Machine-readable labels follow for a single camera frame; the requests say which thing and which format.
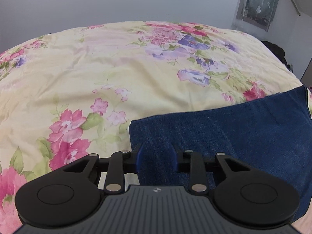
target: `window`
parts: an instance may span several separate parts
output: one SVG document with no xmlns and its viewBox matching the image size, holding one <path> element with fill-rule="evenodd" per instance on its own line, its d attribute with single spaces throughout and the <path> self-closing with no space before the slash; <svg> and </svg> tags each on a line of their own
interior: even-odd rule
<svg viewBox="0 0 312 234">
<path fill-rule="evenodd" d="M 268 31 L 278 0 L 240 0 L 236 19 Z"/>
</svg>

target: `yellow floral comforter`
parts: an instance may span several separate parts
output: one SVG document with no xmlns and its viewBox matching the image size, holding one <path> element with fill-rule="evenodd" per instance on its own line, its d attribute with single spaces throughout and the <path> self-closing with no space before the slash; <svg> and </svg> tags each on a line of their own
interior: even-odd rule
<svg viewBox="0 0 312 234">
<path fill-rule="evenodd" d="M 254 37 L 194 23 L 113 23 L 16 46 L 0 54 L 0 232 L 21 225 L 14 195 L 24 183 L 91 152 L 130 149 L 131 120 L 300 85 Z"/>
</svg>

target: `gray plastic base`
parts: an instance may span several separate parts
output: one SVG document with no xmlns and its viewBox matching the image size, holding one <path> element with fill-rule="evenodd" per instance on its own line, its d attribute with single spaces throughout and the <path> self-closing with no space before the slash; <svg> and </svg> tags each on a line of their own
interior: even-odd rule
<svg viewBox="0 0 312 234">
<path fill-rule="evenodd" d="M 227 221 L 208 198 L 184 187 L 131 186 L 122 195 L 108 196 L 86 220 L 59 229 L 24 225 L 16 234 L 298 234 L 290 225 L 251 230 Z"/>
</svg>

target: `denim pillow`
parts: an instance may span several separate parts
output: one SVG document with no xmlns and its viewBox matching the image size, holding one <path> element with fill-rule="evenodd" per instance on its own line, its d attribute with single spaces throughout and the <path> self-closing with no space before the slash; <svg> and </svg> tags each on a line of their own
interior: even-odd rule
<svg viewBox="0 0 312 234">
<path fill-rule="evenodd" d="M 305 86 L 262 99 L 213 110 L 171 113 L 134 120 L 132 149 L 140 153 L 141 185 L 187 185 L 176 173 L 172 144 L 203 156 L 217 152 L 240 159 L 293 185 L 300 194 L 294 221 L 303 216 L 312 195 L 312 121 Z M 215 187 L 208 174 L 210 189 Z"/>
</svg>

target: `metal pin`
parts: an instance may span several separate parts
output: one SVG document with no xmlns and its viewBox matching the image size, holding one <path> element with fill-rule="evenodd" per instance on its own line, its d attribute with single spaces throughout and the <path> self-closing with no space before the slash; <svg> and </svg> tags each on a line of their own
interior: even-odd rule
<svg viewBox="0 0 312 234">
<path fill-rule="evenodd" d="M 207 190 L 207 187 L 203 184 L 195 184 L 192 185 L 192 190 L 195 192 L 205 192 Z"/>
<path fill-rule="evenodd" d="M 110 192 L 117 192 L 121 189 L 121 185 L 119 184 L 109 184 L 106 186 L 106 189 Z"/>
</svg>

